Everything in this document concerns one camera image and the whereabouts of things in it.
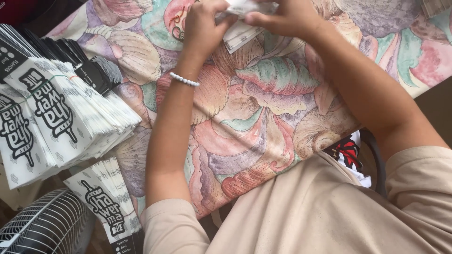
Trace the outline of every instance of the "person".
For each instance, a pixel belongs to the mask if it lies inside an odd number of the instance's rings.
[[[183,167],[192,86],[173,79],[153,126],[146,162],[146,254],[452,253],[452,151],[409,94],[318,16],[310,0],[280,0],[276,15],[245,22],[305,40],[386,163],[383,198],[320,152],[238,198],[209,239],[196,219]],[[235,22],[224,0],[191,6],[174,73],[196,80]]]

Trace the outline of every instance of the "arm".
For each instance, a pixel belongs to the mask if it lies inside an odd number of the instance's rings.
[[[229,6],[224,0],[195,3],[185,20],[184,47],[174,73],[196,81],[207,57],[218,47],[226,30],[237,20],[229,16],[215,25],[214,14]],[[191,202],[184,176],[184,161],[195,88],[172,80],[159,107],[146,158],[146,207],[161,200]]]
[[[281,0],[278,14],[250,13],[245,21],[312,45],[347,106],[374,134],[384,159],[411,147],[448,148],[403,87],[318,16],[311,1]]]

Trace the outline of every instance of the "printed pattern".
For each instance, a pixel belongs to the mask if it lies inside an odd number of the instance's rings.
[[[89,0],[48,34],[77,40],[89,57],[120,66],[124,80],[115,91],[143,121],[112,155],[138,214],[149,134],[193,3]],[[412,0],[314,4],[413,97],[452,75],[450,11],[426,19]],[[264,31],[233,54],[221,45],[198,82],[184,170],[199,217],[360,127],[330,85],[322,60],[296,38]]]

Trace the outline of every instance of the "beige t-shirt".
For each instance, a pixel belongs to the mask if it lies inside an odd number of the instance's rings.
[[[157,202],[144,253],[452,253],[452,150],[407,149],[386,172],[387,200],[321,152],[241,196],[212,243],[189,202]]]

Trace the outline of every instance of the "hand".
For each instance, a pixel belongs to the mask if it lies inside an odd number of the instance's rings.
[[[245,23],[263,27],[272,33],[307,40],[325,22],[311,0],[279,0],[277,3],[279,7],[275,15],[251,12],[245,16]]]
[[[236,15],[230,15],[215,25],[215,14],[228,7],[229,3],[224,0],[208,0],[190,6],[185,19],[183,56],[188,55],[191,61],[202,65],[217,49],[226,31],[238,19]]]

